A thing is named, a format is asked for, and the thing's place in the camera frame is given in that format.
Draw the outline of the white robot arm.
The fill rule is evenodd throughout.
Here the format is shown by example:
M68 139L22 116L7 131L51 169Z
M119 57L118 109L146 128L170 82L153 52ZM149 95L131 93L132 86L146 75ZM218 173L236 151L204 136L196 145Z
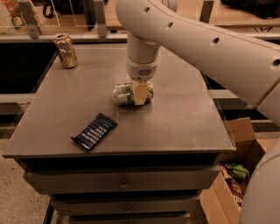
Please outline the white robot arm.
M196 67L280 125L280 49L257 38L181 17L169 0L116 0L128 31L126 67L144 83L155 74L160 46ZM248 183L240 224L280 224L280 140L256 166Z

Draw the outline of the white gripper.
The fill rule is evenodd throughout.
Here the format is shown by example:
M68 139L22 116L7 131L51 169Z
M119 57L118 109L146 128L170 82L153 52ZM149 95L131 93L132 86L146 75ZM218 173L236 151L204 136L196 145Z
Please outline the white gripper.
M155 74L158 61L154 60L148 64L140 64L129 57L126 58L126 69L129 77L133 81L142 81L133 83L134 102L137 106L144 105L149 94L148 80Z

